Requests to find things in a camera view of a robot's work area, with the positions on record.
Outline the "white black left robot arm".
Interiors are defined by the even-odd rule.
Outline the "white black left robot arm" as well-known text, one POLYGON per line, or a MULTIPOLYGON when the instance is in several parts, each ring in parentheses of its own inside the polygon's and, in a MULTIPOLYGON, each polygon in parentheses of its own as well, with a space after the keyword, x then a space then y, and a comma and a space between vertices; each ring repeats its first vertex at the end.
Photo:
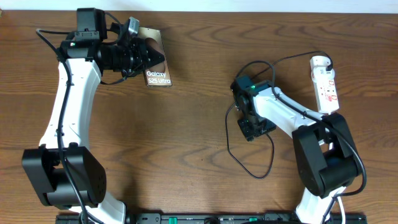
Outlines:
POLYGON ((106 70, 126 80, 162 63, 164 55, 139 37, 139 21, 106 23, 108 13, 79 8, 77 28, 53 51, 58 88, 47 129, 22 166, 40 202, 73 212, 71 223, 134 223, 126 204, 107 190, 106 171, 90 152, 93 99, 106 70))

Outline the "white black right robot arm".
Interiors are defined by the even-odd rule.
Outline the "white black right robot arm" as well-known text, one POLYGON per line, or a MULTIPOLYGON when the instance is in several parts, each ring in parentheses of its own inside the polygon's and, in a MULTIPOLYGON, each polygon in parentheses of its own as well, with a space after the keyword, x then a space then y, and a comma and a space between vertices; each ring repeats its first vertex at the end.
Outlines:
POLYGON ((298 174, 305 186, 295 210, 302 223, 325 223, 339 197, 364 190, 367 176, 344 117, 312 111, 285 96, 273 82, 237 77, 234 105, 243 114, 239 128, 247 141, 276 128, 293 140, 298 174))

